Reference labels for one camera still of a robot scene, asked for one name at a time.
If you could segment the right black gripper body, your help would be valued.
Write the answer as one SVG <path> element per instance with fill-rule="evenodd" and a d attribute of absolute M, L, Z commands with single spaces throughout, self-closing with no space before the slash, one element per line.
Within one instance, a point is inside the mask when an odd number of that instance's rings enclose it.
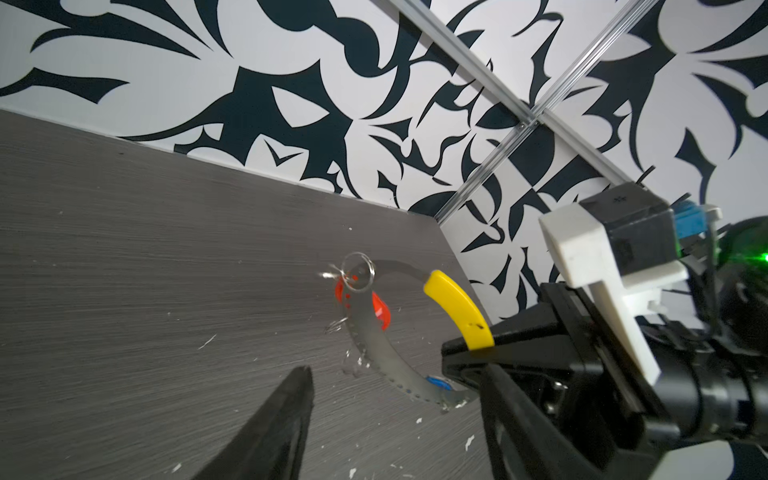
<path fill-rule="evenodd" d="M 542 293 L 537 305 L 491 328 L 493 346 L 473 352 L 458 339 L 446 342 L 443 373 L 480 398 L 484 367 L 500 366 L 596 468 L 654 468 L 697 435 L 701 395 L 678 343 L 651 335 L 665 373 L 649 385 L 585 293 L 561 283 Z"/>

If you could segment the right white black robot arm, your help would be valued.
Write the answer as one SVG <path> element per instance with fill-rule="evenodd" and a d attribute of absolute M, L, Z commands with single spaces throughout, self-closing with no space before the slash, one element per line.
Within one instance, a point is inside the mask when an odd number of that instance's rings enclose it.
<path fill-rule="evenodd" d="M 490 330 L 492 347 L 441 349 L 480 398 L 497 479 L 647 479 L 663 455 L 712 440 L 767 443 L 767 221 L 725 229 L 719 265 L 689 283 L 704 329 L 641 321 L 661 374 L 645 381 L 595 302 L 545 283 Z"/>

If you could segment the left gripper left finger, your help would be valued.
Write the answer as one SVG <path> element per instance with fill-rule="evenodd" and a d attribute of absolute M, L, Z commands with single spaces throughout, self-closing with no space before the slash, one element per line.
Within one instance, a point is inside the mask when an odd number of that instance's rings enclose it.
<path fill-rule="evenodd" d="M 197 479 L 289 479 L 300 475 L 314 402 L 311 368 L 294 368 Z"/>

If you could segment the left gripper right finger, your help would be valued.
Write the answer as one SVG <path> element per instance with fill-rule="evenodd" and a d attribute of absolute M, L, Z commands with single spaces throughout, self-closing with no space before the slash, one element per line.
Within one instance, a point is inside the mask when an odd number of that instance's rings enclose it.
<path fill-rule="evenodd" d="M 498 365 L 484 367 L 480 401 L 495 479 L 598 479 L 590 463 Z"/>

